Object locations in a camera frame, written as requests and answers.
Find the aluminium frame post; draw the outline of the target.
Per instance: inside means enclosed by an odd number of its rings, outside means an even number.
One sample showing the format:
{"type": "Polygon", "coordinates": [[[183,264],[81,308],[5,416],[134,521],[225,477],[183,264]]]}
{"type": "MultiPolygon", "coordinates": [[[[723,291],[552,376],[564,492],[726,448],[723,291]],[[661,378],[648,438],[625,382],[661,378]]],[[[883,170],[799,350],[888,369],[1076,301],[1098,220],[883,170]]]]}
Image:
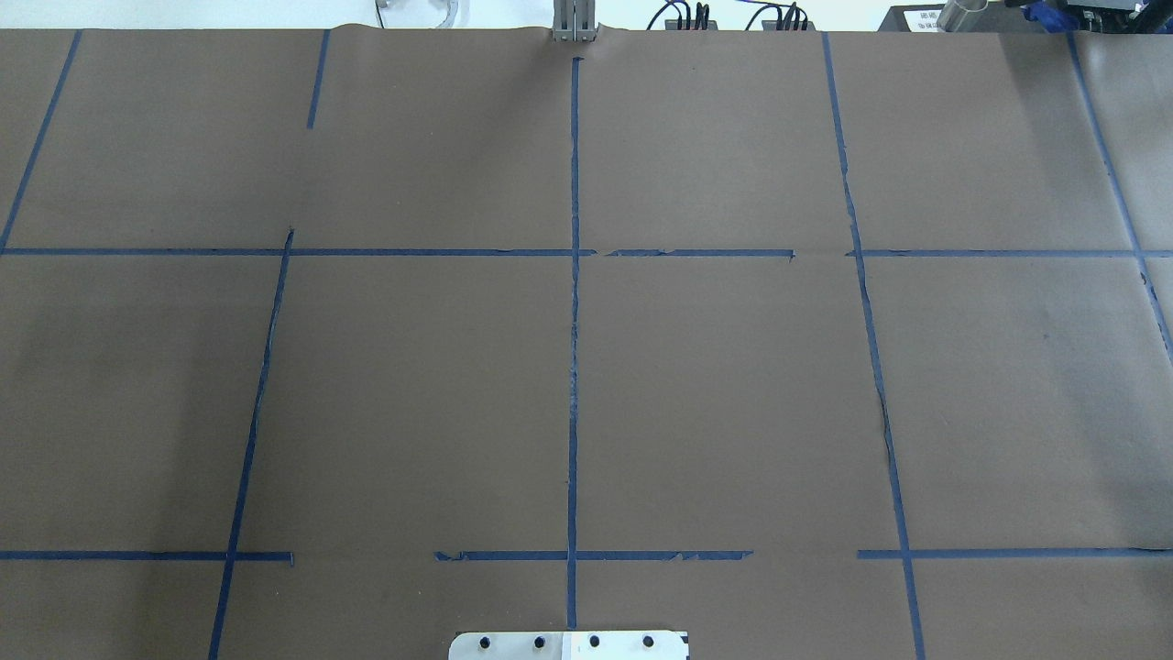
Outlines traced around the aluminium frame post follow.
{"type": "Polygon", "coordinates": [[[558,43],[589,43],[597,39],[597,1],[554,0],[552,41],[558,43]]]}

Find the left black connector block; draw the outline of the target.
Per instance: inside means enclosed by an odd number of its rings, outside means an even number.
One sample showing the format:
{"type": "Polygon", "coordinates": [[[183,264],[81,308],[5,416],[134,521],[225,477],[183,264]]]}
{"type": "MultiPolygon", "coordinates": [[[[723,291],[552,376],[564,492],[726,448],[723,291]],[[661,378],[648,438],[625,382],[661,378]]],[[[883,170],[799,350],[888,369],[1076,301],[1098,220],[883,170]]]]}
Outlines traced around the left black connector block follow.
{"type": "Polygon", "coordinates": [[[653,16],[650,18],[646,30],[665,29],[670,32],[707,32],[719,28],[712,18],[710,4],[703,1],[663,1],[653,16]]]}

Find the brown paper table cover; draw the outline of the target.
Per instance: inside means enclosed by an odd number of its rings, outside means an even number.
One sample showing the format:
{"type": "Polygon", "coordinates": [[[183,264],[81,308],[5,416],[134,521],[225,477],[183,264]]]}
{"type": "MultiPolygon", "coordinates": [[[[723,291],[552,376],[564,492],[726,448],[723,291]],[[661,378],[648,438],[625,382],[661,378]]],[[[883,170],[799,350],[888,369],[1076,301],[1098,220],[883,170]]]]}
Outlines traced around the brown paper table cover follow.
{"type": "Polygon", "coordinates": [[[1169,658],[1169,38],[4,30],[4,658],[1169,658]]]}

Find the silver metal cylinder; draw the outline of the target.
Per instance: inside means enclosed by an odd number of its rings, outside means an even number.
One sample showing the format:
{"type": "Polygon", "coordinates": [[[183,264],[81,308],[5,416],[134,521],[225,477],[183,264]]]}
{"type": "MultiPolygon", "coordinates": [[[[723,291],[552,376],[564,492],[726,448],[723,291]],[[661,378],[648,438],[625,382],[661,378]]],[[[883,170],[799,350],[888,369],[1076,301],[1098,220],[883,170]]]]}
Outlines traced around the silver metal cylinder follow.
{"type": "Polygon", "coordinates": [[[938,13],[936,28],[943,33],[972,32],[988,7],[986,0],[948,0],[938,13]]]}

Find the black box with label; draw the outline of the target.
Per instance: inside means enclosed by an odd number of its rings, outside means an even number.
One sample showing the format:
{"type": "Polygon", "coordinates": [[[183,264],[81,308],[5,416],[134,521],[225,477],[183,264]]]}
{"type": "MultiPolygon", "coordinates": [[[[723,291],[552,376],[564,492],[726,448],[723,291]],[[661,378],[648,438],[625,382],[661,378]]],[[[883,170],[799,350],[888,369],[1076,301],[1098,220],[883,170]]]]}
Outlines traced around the black box with label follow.
{"type": "MultiPolygon", "coordinates": [[[[900,32],[900,33],[943,33],[936,28],[938,13],[944,4],[911,4],[891,5],[884,11],[876,32],[900,32]]],[[[989,1],[984,16],[972,33],[977,32],[1001,32],[1004,29],[1005,19],[1013,23],[1018,16],[1018,9],[1008,7],[1001,1],[989,1]]]]}

